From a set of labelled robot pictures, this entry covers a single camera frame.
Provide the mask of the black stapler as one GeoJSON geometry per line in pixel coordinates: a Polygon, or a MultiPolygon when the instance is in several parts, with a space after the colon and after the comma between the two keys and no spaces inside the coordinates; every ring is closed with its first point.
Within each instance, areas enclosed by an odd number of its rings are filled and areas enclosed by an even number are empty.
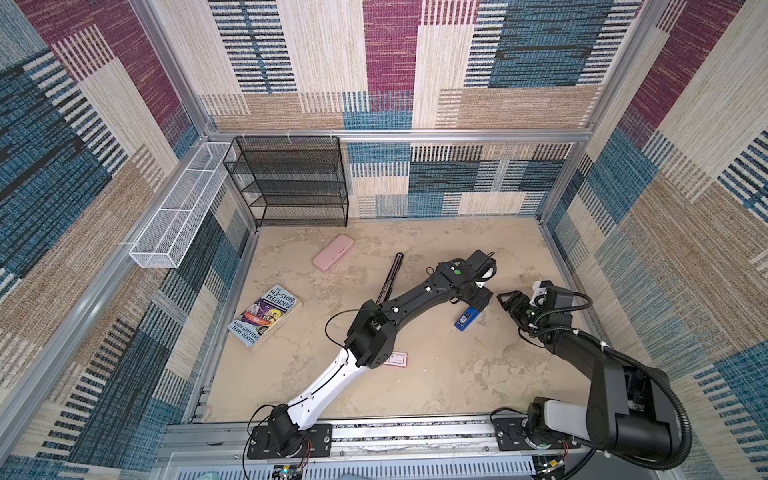
{"type": "Polygon", "coordinates": [[[400,268],[402,266],[403,259],[404,259],[404,254],[402,252],[398,252],[395,255],[393,263],[391,265],[391,268],[390,268],[390,270],[389,270],[389,272],[387,274],[385,282],[384,282],[384,284],[382,286],[382,289],[381,289],[381,291],[380,291],[380,293],[378,295],[378,298],[376,300],[377,304],[381,304],[383,302],[386,302],[390,298],[392,290],[393,290],[394,282],[395,282],[396,276],[397,276],[397,274],[398,274],[398,272],[399,272],[399,270],[400,270],[400,268]]]}

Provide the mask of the red white staple box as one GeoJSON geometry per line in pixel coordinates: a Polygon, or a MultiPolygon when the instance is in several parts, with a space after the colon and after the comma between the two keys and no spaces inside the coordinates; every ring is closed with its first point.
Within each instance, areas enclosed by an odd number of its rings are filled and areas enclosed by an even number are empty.
{"type": "Polygon", "coordinates": [[[384,362],[386,366],[406,368],[408,364],[408,354],[406,352],[393,352],[384,362]]]}

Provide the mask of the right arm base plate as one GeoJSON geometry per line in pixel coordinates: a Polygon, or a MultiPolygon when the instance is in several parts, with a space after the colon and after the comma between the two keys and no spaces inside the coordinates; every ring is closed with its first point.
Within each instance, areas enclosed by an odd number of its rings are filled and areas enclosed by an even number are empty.
{"type": "Polygon", "coordinates": [[[498,449],[502,452],[564,451],[578,449],[573,437],[564,434],[529,434],[526,417],[494,416],[490,419],[498,449]]]}

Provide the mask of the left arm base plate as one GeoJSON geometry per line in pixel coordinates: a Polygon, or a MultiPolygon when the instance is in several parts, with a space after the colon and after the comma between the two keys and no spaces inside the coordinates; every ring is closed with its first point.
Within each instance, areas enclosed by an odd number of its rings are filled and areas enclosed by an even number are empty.
{"type": "Polygon", "coordinates": [[[330,456],[333,426],[317,423],[307,430],[281,432],[277,427],[258,426],[251,432],[246,449],[247,460],[299,459],[330,456]]]}

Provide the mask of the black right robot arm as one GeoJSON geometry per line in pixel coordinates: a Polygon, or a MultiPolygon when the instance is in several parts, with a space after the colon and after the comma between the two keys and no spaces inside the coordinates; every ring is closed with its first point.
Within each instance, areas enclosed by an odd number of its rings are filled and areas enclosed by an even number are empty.
{"type": "Polygon", "coordinates": [[[541,282],[532,295],[515,290],[497,299],[524,340],[590,382],[584,405],[546,397],[529,404],[523,429],[532,447],[572,438],[649,470],[674,469],[688,458],[691,421],[666,373],[574,326],[573,313],[593,305],[587,294],[541,282]]]}

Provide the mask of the blue stapler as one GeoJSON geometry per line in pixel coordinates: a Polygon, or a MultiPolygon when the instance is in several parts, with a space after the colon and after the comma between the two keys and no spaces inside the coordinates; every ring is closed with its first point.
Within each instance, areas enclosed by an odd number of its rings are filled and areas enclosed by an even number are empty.
{"type": "Polygon", "coordinates": [[[458,331],[465,331],[481,314],[481,311],[474,307],[468,307],[459,319],[454,323],[458,331]]]}

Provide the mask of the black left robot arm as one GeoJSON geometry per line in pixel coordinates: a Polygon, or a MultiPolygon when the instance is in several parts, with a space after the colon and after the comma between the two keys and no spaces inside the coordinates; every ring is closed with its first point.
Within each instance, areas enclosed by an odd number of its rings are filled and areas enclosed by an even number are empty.
{"type": "Polygon", "coordinates": [[[477,250],[467,260],[439,263],[423,282],[396,298],[382,303],[369,300],[356,309],[334,361],[301,394],[269,414],[268,432],[278,451],[283,455],[296,451],[302,433],[353,380],[389,359],[398,333],[409,322],[445,302],[485,309],[493,295],[485,284],[496,271],[496,260],[477,250]]]}

